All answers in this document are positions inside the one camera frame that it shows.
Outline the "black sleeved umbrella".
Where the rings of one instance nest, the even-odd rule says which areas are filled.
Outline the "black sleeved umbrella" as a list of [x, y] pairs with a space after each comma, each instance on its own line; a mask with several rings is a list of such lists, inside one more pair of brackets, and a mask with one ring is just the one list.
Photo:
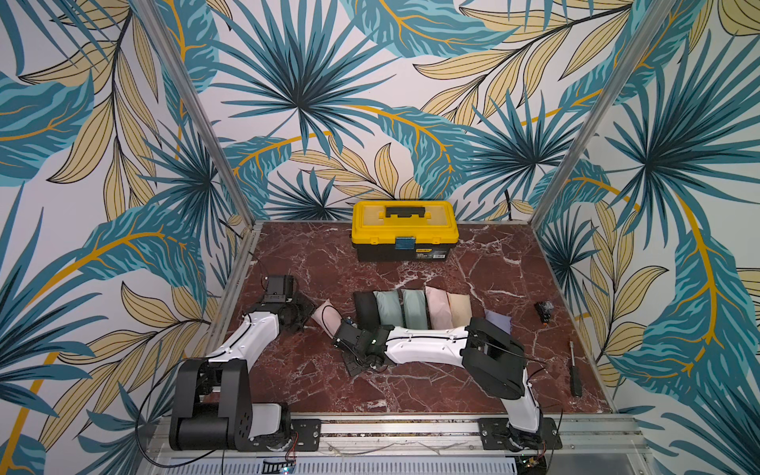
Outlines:
[[380, 327], [377, 300], [372, 291], [354, 292], [353, 302], [356, 324], [368, 332], [375, 332]]

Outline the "black handled screwdriver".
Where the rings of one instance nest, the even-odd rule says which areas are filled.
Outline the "black handled screwdriver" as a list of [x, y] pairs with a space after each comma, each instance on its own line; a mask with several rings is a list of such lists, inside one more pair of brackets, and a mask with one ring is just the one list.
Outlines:
[[570, 364], [569, 364], [570, 390], [571, 390], [571, 394], [574, 397], [580, 398], [583, 396], [583, 385], [582, 385], [582, 380], [580, 377], [578, 367], [576, 365], [574, 342], [569, 343], [569, 350], [570, 350]]

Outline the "aluminium frame rail left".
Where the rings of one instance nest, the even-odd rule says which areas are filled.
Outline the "aluminium frame rail left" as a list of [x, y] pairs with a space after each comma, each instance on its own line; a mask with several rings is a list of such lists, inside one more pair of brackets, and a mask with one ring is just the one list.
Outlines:
[[200, 134], [201, 139], [209, 150], [212, 162], [214, 162], [222, 181], [230, 192], [231, 199], [243, 218], [245, 226], [252, 229], [255, 226], [255, 217], [249, 211], [247, 199], [239, 189], [233, 170], [225, 156], [221, 143], [216, 136], [213, 127], [203, 109], [199, 95], [192, 84], [184, 62], [180, 57], [179, 51], [176, 51], [171, 35], [166, 23], [163, 21], [156, 2], [148, 0], [137, 0], [134, 2], [137, 12], [144, 21], [144, 27], [148, 37], [154, 43], [158, 55], [163, 60], [169, 77], [174, 82], [179, 98], [185, 103], [187, 112], [192, 120], [196, 131]]

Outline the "aluminium frame rail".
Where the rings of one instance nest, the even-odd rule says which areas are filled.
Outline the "aluminium frame rail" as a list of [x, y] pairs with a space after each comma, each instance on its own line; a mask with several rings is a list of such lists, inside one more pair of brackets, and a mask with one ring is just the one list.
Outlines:
[[203, 109], [199, 95], [192, 84], [184, 62], [180, 57], [179, 51], [176, 51], [171, 35], [166, 23], [163, 21], [156, 2], [148, 0], [137, 0], [134, 2], [137, 12], [144, 21], [144, 27], [148, 37], [154, 43], [158, 55], [163, 60], [169, 77], [174, 82], [179, 98], [185, 103], [187, 112], [192, 120], [196, 131], [200, 134], [201, 139], [209, 150], [212, 162], [214, 162], [222, 181], [230, 192], [231, 199], [243, 218], [245, 226], [252, 229], [255, 226], [255, 217], [249, 211], [247, 199], [239, 189], [233, 170], [225, 156], [221, 143], [216, 136], [213, 127]]
[[578, 136], [568, 150], [566, 158], [556, 168], [552, 182], [546, 187], [542, 200], [538, 204], [532, 219], [530, 219], [530, 225], [534, 231], [537, 231], [545, 222], [551, 205], [562, 191], [577, 162], [579, 162], [589, 140], [594, 136], [601, 120], [605, 118], [605, 114], [613, 106], [629, 77], [637, 69], [637, 65], [645, 55], [650, 42], [675, 4], [675, 0], [654, 1], [651, 8], [647, 10], [640, 28], [631, 37], [631, 45], [625, 51], [619, 66], [612, 71], [606, 87], [601, 91], [600, 98], [591, 109]]

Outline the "mint sleeved umbrella left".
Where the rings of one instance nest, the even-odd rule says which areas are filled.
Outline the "mint sleeved umbrella left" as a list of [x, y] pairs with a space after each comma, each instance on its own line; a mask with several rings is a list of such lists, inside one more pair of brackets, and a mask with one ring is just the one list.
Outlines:
[[380, 324], [384, 326], [403, 327], [404, 313], [399, 297], [399, 293], [394, 291], [374, 291], [373, 292]]

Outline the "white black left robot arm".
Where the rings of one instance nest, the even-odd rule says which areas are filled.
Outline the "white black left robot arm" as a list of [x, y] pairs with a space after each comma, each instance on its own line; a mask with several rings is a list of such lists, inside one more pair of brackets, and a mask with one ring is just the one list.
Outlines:
[[277, 451], [296, 441], [284, 403], [253, 403], [249, 374], [283, 329], [298, 332], [315, 310], [292, 275], [265, 279], [264, 294], [216, 350], [184, 361], [175, 379], [174, 450]]

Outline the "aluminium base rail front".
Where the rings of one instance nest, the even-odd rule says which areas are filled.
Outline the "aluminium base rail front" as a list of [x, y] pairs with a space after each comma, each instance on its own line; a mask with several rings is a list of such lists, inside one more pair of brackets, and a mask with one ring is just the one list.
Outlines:
[[550, 474], [655, 474], [653, 453], [627, 415], [554, 415], [562, 446], [487, 450], [480, 414], [302, 414], [322, 425], [293, 474], [515, 474], [537, 456]]

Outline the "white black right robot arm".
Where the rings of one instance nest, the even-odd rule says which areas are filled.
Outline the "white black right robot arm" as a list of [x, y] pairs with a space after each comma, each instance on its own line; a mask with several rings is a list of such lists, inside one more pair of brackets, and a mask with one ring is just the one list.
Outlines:
[[332, 341], [362, 369], [417, 362], [463, 368], [482, 391], [502, 401], [511, 431], [540, 431], [542, 410], [532, 394], [524, 347], [485, 319], [448, 330], [383, 325], [372, 332], [343, 322]]

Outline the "beige sleeved umbrella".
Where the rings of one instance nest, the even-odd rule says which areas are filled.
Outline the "beige sleeved umbrella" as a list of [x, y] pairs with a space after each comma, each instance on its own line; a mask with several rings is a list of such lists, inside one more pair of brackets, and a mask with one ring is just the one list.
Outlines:
[[453, 328], [466, 327], [472, 319], [472, 305], [469, 295], [447, 294]]

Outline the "aluminium frame rail right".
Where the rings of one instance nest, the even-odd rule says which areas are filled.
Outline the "aluminium frame rail right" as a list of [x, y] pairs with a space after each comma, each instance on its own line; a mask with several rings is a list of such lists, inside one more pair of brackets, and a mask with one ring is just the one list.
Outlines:
[[675, 0], [654, 1], [651, 8], [647, 10], [640, 28], [631, 37], [631, 45], [625, 51], [619, 66], [612, 71], [606, 87], [601, 91], [600, 98], [591, 109], [578, 136], [568, 150], [566, 158], [556, 168], [552, 182], [546, 187], [542, 200], [538, 204], [532, 219], [530, 219], [530, 225], [534, 231], [537, 231], [545, 222], [551, 205], [562, 191], [577, 162], [579, 162], [589, 140], [594, 136], [601, 120], [605, 118], [605, 114], [613, 106], [629, 77], [637, 69], [637, 65], [645, 55], [650, 42], [675, 4]]

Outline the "pink umbrella sleeve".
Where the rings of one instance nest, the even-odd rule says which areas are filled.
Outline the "pink umbrella sleeve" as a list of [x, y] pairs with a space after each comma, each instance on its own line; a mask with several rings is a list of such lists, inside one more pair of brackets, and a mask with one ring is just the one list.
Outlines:
[[318, 324], [325, 333], [333, 338], [342, 325], [342, 316], [332, 305], [330, 300], [326, 300], [321, 306], [318, 306], [311, 316], [311, 319]]

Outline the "pink sleeved umbrella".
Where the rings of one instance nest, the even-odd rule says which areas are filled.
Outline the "pink sleeved umbrella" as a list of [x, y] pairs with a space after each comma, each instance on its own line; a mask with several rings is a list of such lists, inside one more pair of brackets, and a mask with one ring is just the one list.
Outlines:
[[453, 319], [447, 291], [427, 286], [425, 288], [425, 293], [431, 327], [434, 330], [452, 329]]

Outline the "lavender sleeved umbrella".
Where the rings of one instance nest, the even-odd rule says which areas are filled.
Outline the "lavender sleeved umbrella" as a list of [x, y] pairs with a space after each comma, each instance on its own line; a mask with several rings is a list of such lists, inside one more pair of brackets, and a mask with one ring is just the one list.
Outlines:
[[485, 318], [488, 322], [499, 328], [501, 331], [512, 334], [512, 318], [494, 311], [487, 310]]

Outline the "mint sleeved umbrella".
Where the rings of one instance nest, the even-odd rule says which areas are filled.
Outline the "mint sleeved umbrella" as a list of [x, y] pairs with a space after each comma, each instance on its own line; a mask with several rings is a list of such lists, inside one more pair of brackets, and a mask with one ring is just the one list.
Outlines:
[[411, 330], [427, 330], [428, 310], [426, 293], [423, 290], [402, 290], [405, 325]]
[[373, 292], [380, 324], [384, 326], [403, 327], [404, 313], [399, 297], [399, 293], [394, 291], [374, 291]]

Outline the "small black electrical part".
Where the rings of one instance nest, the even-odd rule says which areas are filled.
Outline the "small black electrical part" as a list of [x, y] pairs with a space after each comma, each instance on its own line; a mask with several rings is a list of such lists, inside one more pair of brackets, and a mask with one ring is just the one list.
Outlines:
[[536, 312], [538, 313], [538, 316], [540, 317], [540, 322], [544, 325], [548, 325], [552, 320], [552, 312], [554, 310], [554, 306], [552, 302], [549, 301], [541, 301], [536, 302], [534, 304], [534, 308], [536, 309]]

